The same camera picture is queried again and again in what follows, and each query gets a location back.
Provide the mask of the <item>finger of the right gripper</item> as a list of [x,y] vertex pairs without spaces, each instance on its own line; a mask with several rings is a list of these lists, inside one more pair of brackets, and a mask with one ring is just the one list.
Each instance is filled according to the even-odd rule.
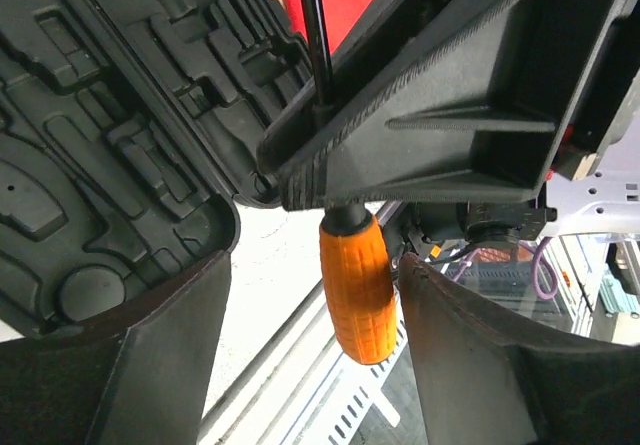
[[374,0],[316,108],[307,85],[257,150],[288,210],[530,200],[631,124],[639,0]]

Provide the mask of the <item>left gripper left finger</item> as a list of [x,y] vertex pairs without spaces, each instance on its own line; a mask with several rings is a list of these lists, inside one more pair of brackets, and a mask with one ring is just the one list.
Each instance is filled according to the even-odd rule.
[[230,284],[217,252],[78,325],[2,343],[2,443],[196,443]]

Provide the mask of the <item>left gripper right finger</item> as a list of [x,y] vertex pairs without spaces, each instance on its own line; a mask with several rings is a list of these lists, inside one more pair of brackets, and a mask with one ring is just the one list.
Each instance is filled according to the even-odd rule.
[[398,285],[429,443],[638,443],[638,347],[527,319],[414,254]]

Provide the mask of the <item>large orange screwdriver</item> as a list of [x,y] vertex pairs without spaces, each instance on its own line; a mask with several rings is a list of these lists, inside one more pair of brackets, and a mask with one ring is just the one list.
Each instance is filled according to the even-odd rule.
[[[322,0],[301,0],[309,45],[317,129],[333,112],[334,83]],[[327,208],[320,224],[323,287],[336,340],[362,365],[386,360],[396,344],[389,255],[377,219],[361,203]]]

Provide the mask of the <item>black plastic tool case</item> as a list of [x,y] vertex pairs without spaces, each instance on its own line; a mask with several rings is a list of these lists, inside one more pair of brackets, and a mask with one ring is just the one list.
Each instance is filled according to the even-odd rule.
[[41,339],[232,250],[311,80],[276,0],[1,0],[2,320]]

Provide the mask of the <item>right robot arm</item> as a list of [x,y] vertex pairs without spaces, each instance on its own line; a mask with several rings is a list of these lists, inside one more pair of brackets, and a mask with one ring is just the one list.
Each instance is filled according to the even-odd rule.
[[373,0],[265,133],[290,211],[422,204],[437,227],[639,229],[639,0]]

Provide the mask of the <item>aluminium front rail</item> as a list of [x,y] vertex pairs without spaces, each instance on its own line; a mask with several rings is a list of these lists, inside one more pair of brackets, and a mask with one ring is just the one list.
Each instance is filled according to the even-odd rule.
[[202,444],[422,444],[404,326],[374,366],[337,343],[320,281],[317,211],[240,211]]

